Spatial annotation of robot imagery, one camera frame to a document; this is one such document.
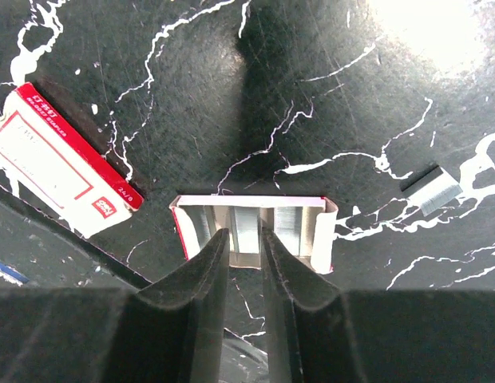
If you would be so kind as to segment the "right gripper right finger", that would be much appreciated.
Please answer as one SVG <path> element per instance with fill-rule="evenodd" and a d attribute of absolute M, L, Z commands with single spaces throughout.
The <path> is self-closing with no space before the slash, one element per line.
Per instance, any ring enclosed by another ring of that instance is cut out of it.
<path fill-rule="evenodd" d="M 495 382 L 495 291 L 340 290 L 260 236 L 273 382 Z"/>

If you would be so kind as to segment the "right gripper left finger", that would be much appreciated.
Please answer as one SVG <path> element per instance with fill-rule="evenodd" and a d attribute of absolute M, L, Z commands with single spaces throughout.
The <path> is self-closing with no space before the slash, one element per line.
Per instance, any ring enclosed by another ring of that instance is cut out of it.
<path fill-rule="evenodd" d="M 0 382 L 215 382 L 229 234 L 158 282 L 0 289 Z"/>

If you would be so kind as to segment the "small staple strip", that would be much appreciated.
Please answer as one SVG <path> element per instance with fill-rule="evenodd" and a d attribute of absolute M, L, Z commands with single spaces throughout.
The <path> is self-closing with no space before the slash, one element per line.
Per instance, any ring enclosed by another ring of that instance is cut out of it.
<path fill-rule="evenodd" d="M 402 189 L 402 194 L 413 206 L 420 209 L 424 217 L 444 207 L 462 193 L 461 185 L 441 166 L 435 166 L 411 180 L 412 183 Z"/>

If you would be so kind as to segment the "red white staple box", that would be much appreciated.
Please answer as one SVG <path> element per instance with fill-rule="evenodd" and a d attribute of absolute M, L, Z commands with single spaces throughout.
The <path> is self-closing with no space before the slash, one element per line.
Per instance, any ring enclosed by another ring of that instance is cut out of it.
<path fill-rule="evenodd" d="M 6 98 L 0 165 L 85 238 L 129 219 L 144 202 L 29 82 Z"/>

